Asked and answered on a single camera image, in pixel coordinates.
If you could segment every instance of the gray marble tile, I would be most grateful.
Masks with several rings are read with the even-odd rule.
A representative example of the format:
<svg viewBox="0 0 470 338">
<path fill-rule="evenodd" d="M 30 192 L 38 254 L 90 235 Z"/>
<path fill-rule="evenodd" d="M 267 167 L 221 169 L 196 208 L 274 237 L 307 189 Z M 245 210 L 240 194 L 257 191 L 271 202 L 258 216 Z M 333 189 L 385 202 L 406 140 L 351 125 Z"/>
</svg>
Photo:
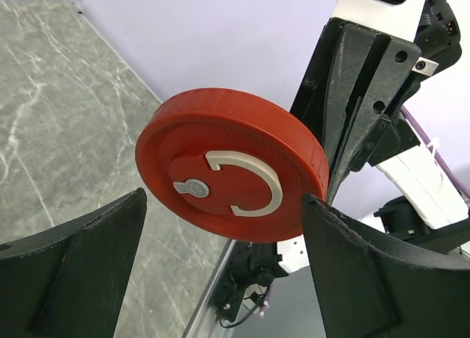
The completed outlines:
<svg viewBox="0 0 470 338">
<path fill-rule="evenodd" d="M 158 106 L 72 5 L 0 2 L 0 243 L 143 186 L 134 144 Z M 180 337 L 224 244 L 149 195 L 115 336 Z"/>
</svg>

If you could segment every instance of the red cap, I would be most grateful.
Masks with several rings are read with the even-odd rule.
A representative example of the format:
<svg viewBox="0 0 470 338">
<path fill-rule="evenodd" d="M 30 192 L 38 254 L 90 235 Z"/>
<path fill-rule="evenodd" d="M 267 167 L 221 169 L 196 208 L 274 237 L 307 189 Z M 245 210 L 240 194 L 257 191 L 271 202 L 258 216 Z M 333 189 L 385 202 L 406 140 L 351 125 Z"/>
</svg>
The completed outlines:
<svg viewBox="0 0 470 338">
<path fill-rule="evenodd" d="M 302 234 L 300 198 L 325 199 L 328 161 L 313 134 L 277 105 L 205 88 L 166 101 L 136 146 L 140 175 L 171 211 L 235 240 Z"/>
</svg>

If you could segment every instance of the black bracket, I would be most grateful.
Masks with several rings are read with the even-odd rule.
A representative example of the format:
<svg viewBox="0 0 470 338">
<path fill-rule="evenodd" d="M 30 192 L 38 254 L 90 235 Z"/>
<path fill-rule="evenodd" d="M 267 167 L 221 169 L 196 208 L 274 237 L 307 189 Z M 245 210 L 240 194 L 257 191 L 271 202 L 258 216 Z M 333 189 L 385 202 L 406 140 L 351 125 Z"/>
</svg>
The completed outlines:
<svg viewBox="0 0 470 338">
<path fill-rule="evenodd" d="M 385 113 L 420 55 L 414 43 L 338 18 L 325 27 L 291 113 L 322 143 L 330 163 L 328 201 L 353 160 L 359 169 L 358 155 L 367 160 L 390 129 Z"/>
<path fill-rule="evenodd" d="M 431 229 L 405 197 L 396 198 L 374 213 L 387 234 L 440 254 L 448 254 L 470 240 L 470 215 L 443 228 Z"/>
<path fill-rule="evenodd" d="M 281 260 L 276 244 L 237 242 L 211 298 L 218 317 L 235 321 L 249 286 L 269 287 L 275 278 L 288 276 Z"/>
</svg>

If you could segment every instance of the hole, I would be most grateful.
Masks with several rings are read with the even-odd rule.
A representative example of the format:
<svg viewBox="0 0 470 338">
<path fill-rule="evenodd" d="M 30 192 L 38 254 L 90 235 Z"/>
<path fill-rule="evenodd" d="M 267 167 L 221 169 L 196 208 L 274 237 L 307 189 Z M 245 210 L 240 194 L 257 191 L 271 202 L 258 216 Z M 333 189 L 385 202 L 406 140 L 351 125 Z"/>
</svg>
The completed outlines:
<svg viewBox="0 0 470 338">
<path fill-rule="evenodd" d="M 418 61 L 416 63 L 416 65 L 414 65 L 414 67 L 417 69 L 417 70 L 424 70 L 424 68 L 426 67 L 426 62 L 424 61 Z"/>
<path fill-rule="evenodd" d="M 9 248 L 12 248 L 13 245 L 11 244 L 0 244 L 0 251 L 5 251 L 8 250 Z"/>
<path fill-rule="evenodd" d="M 375 114 L 381 114 L 382 111 L 385 110 L 385 104 L 382 101 L 376 101 L 372 108 L 374 109 Z"/>
<path fill-rule="evenodd" d="M 397 55 L 395 55 L 395 61 L 399 63 L 405 62 L 407 58 L 408 53 L 404 50 L 397 52 Z"/>
</svg>

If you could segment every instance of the black cable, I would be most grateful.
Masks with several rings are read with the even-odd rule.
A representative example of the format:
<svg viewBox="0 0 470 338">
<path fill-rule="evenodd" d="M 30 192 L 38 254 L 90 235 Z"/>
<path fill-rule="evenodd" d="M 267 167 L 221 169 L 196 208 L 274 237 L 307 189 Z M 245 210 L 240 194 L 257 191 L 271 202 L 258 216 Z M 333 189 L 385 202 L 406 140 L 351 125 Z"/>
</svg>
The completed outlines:
<svg viewBox="0 0 470 338">
<path fill-rule="evenodd" d="M 267 297 L 267 293 L 270 291 L 269 287 L 266 289 L 266 291 L 264 292 L 264 294 L 262 296 L 260 296 L 258 298 L 258 300 L 256 301 L 255 305 L 250 309 L 250 311 L 248 311 L 248 313 L 243 317 L 241 318 L 239 321 L 235 322 L 235 323 L 232 323 L 230 325 L 226 325 L 224 326 L 224 324 L 222 323 L 222 319 L 219 319 L 219 324 L 222 328 L 226 328 L 226 329 L 230 329 L 230 328 L 235 328 L 235 327 L 238 327 L 240 326 L 241 324 L 243 324 L 248 318 L 250 318 L 250 316 L 252 314 L 255 313 L 255 311 L 257 309 L 259 309 L 262 305 L 263 305 L 263 302 L 264 300 L 266 300 L 266 297 Z"/>
</svg>

